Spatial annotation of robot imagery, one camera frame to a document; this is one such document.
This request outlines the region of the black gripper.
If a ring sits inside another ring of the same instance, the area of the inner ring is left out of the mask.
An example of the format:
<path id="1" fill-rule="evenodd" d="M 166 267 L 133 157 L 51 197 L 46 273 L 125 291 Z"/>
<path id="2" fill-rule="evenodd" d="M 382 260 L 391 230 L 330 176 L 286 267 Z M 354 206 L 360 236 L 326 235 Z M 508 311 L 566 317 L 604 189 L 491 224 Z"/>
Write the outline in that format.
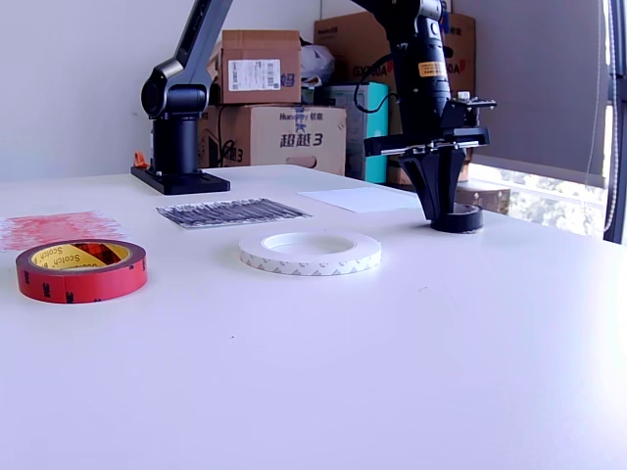
<path id="1" fill-rule="evenodd" d="M 454 211 L 458 179 L 466 158 L 465 149 L 490 143 L 487 127 L 479 125 L 479 110 L 489 100 L 448 100 L 435 124 L 417 131 L 367 138 L 367 157 L 401 155 L 400 165 L 420 200 L 425 218 L 437 220 Z"/>

